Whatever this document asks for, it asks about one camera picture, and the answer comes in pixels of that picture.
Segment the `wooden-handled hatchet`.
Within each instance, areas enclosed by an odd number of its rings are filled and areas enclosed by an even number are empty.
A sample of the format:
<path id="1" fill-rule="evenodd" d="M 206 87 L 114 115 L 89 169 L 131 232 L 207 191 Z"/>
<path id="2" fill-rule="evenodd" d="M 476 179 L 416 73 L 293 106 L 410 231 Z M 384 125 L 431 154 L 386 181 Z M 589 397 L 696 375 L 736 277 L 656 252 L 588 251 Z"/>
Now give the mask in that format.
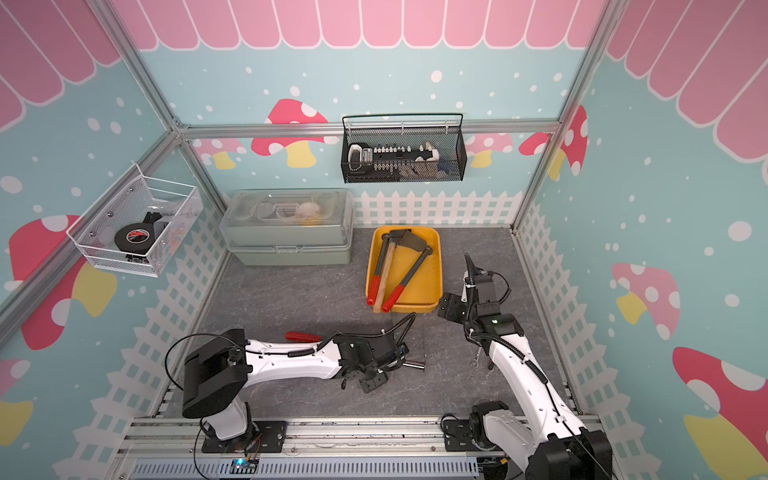
<path id="1" fill-rule="evenodd" d="M 378 274 L 379 283 L 378 289 L 376 291 L 376 298 L 373 304 L 374 313 L 382 312 L 382 306 L 386 298 L 386 285 L 390 275 L 394 252 L 397 248 L 397 241 L 392 239 L 391 234 L 387 234 L 382 238 L 382 240 L 382 246 L 386 247 L 386 249 L 382 251 L 382 255 L 380 256 L 381 270 Z"/>

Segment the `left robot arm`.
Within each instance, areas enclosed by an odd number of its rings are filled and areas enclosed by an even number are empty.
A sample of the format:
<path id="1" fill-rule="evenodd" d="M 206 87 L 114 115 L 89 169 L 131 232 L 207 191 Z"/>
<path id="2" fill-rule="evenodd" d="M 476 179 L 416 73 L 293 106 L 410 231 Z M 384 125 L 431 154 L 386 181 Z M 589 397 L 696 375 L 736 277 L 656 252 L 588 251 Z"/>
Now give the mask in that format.
<path id="1" fill-rule="evenodd" d="M 209 341 L 183 361 L 181 414 L 196 419 L 201 432 L 223 447 L 253 450 L 262 434 L 240 392 L 270 381 L 311 378 L 356 382 L 369 393 L 403 367 L 410 313 L 379 333 L 336 332 L 317 342 L 274 343 L 249 339 L 242 328 L 207 333 Z"/>

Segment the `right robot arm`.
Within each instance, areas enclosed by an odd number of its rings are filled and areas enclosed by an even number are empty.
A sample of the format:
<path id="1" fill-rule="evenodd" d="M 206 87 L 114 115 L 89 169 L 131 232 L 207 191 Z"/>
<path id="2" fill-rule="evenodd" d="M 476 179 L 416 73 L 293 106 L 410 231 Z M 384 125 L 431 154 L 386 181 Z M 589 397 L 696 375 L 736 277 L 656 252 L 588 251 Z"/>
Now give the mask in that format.
<path id="1" fill-rule="evenodd" d="M 590 431 L 557 392 L 536 360 L 519 321 L 501 311 L 511 292 L 499 295 L 499 274 L 477 267 L 464 255 L 463 293 L 446 293 L 438 316 L 462 326 L 464 337 L 482 349 L 508 382 L 523 421 L 502 402 L 473 407 L 473 445 L 499 448 L 510 460 L 509 479 L 612 479 L 613 450 L 600 430 Z"/>

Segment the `red-handled small hoe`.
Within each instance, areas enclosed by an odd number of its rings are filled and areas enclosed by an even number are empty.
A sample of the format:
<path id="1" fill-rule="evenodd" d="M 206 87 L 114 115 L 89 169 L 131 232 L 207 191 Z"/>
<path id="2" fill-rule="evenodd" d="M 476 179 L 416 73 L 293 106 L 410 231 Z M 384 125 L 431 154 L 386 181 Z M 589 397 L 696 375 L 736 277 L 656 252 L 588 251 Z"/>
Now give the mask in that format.
<path id="1" fill-rule="evenodd" d="M 381 287 L 382 275 L 384 273 L 384 264 L 388 256 L 391 239 L 394 239 L 395 245 L 397 245 L 406 236 L 406 234 L 410 232 L 410 229 L 396 229 L 381 235 L 379 257 L 375 264 L 373 276 L 371 277 L 367 290 L 367 304 L 372 306 L 373 311 L 376 313 L 381 311 L 381 307 L 377 304 L 377 301 L 379 299 L 379 290 Z"/>

